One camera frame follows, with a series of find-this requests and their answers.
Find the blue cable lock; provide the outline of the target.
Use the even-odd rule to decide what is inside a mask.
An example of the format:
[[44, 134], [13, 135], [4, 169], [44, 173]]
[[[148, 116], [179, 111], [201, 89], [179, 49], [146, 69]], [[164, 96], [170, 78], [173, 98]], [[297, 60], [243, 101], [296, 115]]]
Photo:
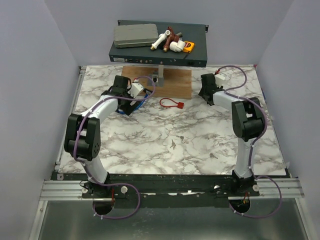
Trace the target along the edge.
[[[151, 94], [153, 93], [153, 92], [152, 92], [151, 90], [149, 90], [149, 89], [144, 89], [142, 92], [145, 93], [145, 96], [144, 96], [144, 98], [142, 98], [141, 101], [139, 101], [139, 100], [137, 101], [137, 107], [136, 107], [136, 109], [135, 109], [134, 111], [136, 111], [139, 107], [141, 107], [142, 104], [145, 102], [146, 98], [148, 98], [149, 95], [151, 95]], [[118, 105], [117, 109], [120, 108], [120, 109], [122, 110], [122, 105], [125, 103], [125, 101], [136, 101], [136, 100], [134, 100], [134, 98], [132, 98], [132, 97], [131, 97], [131, 100], [119, 99], [119, 100], [118, 100], [119, 105]]]

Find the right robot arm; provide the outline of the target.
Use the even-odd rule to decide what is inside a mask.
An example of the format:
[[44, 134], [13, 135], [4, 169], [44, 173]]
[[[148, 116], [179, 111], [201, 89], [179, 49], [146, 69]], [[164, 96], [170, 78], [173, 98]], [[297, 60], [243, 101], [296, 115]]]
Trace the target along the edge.
[[244, 98], [225, 92], [212, 73], [201, 75], [198, 94], [210, 106], [219, 106], [231, 112], [232, 129], [238, 139], [236, 165], [231, 175], [230, 191], [241, 196], [254, 184], [255, 143], [265, 133], [266, 114], [256, 97]]

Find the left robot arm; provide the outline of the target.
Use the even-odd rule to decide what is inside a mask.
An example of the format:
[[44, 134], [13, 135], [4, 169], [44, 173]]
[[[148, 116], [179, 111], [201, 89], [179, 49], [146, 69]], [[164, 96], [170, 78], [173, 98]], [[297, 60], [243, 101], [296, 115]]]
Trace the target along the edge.
[[93, 191], [101, 198], [107, 197], [111, 191], [111, 185], [106, 182], [108, 172], [99, 158], [101, 123], [118, 110], [130, 115], [139, 105], [135, 99], [143, 90], [140, 83], [117, 75], [113, 85], [93, 106], [81, 114], [72, 113], [67, 119], [64, 151], [83, 166], [88, 180], [95, 183]]

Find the white elbow pipe fitting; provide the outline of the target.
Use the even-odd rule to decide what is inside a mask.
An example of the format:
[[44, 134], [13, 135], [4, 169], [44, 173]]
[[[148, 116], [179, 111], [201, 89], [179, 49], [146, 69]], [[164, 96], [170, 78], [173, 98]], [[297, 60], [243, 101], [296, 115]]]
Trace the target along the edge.
[[182, 52], [186, 43], [182, 40], [179, 40], [178, 42], [172, 41], [169, 45], [169, 49], [173, 52]]

